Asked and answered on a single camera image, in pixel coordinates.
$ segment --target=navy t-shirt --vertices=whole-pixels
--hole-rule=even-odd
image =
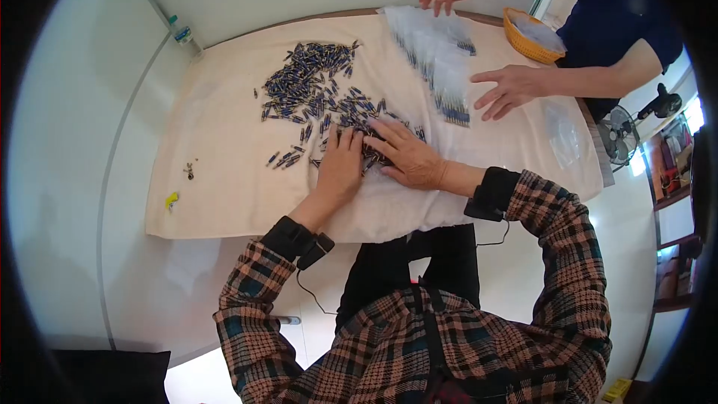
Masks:
[[[662,0],[578,0],[557,33],[567,49],[561,67],[608,67],[645,39],[665,71],[683,49]]]

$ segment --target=black cable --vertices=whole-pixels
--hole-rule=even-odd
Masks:
[[[312,298],[314,298],[314,302],[317,304],[317,306],[319,307],[319,309],[322,310],[322,312],[326,313],[327,315],[339,315],[339,314],[336,313],[336,312],[327,312],[326,310],[324,310],[324,308],[322,307],[322,305],[319,304],[319,300],[317,300],[317,296],[316,296],[312,291],[310,291],[310,289],[304,287],[304,286],[300,283],[300,272],[301,272],[301,270],[297,270],[297,284],[300,285],[301,290],[303,290],[303,291],[309,293],[309,294],[312,296]]]
[[[506,235],[508,234],[508,229],[511,228],[511,223],[509,223],[508,220],[505,220],[505,222],[506,222],[506,232],[503,233],[503,238],[501,239],[501,242],[478,243],[478,244],[476,244],[476,247],[475,247],[475,248],[478,248],[478,247],[486,247],[486,246],[489,246],[489,245],[501,245],[501,244],[503,244],[504,242],[506,242]]]
[[[508,230],[509,230],[510,228],[511,228],[511,225],[510,225],[509,221],[506,220],[506,231],[503,233],[503,238],[501,238],[501,242],[478,243],[478,244],[476,244],[476,248],[478,248],[478,247],[486,247],[486,246],[489,246],[489,245],[501,245],[501,244],[503,244],[503,243],[506,241],[506,235],[508,234]],[[319,300],[317,299],[317,296],[314,294],[314,292],[310,291],[310,289],[304,287],[304,286],[300,283],[300,272],[301,272],[301,270],[297,270],[297,284],[301,287],[301,290],[303,290],[303,291],[309,293],[309,294],[312,296],[312,298],[314,299],[314,302],[317,304],[317,306],[319,307],[319,309],[322,310],[323,313],[325,313],[325,314],[327,314],[327,315],[338,315],[336,312],[327,312],[326,310],[324,310],[324,308],[322,307],[322,305],[319,304]]]

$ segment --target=yellow basket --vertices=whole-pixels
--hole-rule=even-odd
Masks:
[[[537,22],[541,25],[545,24],[534,18],[534,16],[526,14],[521,10],[516,10],[514,8],[508,7],[503,9],[503,30],[506,32],[506,39],[511,44],[511,46],[516,49],[518,53],[521,53],[528,58],[531,58],[535,61],[538,61],[539,63],[544,64],[551,64],[555,60],[566,56],[566,52],[557,53],[548,49],[544,49],[541,45],[535,43],[533,40],[528,40],[524,35],[521,34],[520,31],[518,31],[516,26],[511,22],[511,19],[508,18],[509,12],[525,14],[528,16],[531,22]]]

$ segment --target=white cloth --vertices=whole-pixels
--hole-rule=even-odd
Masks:
[[[470,58],[470,72],[507,64],[543,67],[513,50],[502,28],[468,19],[465,23],[478,52]],[[299,142],[302,125],[261,122],[261,104],[267,101],[261,86],[283,66],[286,51],[297,42],[350,45],[355,39],[361,47],[353,76],[336,77],[342,96],[356,86],[374,104],[385,98],[390,111],[412,127],[421,125],[427,143],[448,159],[514,171],[526,168],[583,200],[600,192],[595,148],[575,99],[534,100],[497,122],[482,122],[482,111],[472,110],[471,128],[451,125],[436,114],[426,84],[392,41],[382,16],[314,19],[221,43],[190,66],[157,152],[145,215],[147,234],[168,239],[263,235],[292,211],[316,184],[317,169],[306,154],[286,170],[265,167],[276,151],[283,155]],[[493,86],[471,85],[470,103]],[[259,99],[254,98],[255,88]],[[316,122],[308,145],[314,157],[322,157]],[[186,163],[193,164],[192,181],[182,171]],[[179,200],[170,212],[165,199],[173,192]],[[336,242],[383,242],[415,229],[471,222],[463,215],[465,204],[465,198],[449,193],[404,188],[373,168],[353,202],[323,230]]]

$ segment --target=yellow tag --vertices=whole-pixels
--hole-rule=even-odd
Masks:
[[[605,395],[603,395],[603,400],[605,400],[608,403],[612,403],[616,398],[621,397],[625,398],[626,393],[628,393],[628,388],[630,388],[631,382],[633,382],[630,379],[616,379],[616,382],[611,385],[611,388],[608,389]]]
[[[172,207],[172,205],[175,204],[175,202],[179,199],[180,199],[180,195],[176,192],[173,192],[172,195],[168,196],[165,199],[165,209],[169,210]]]

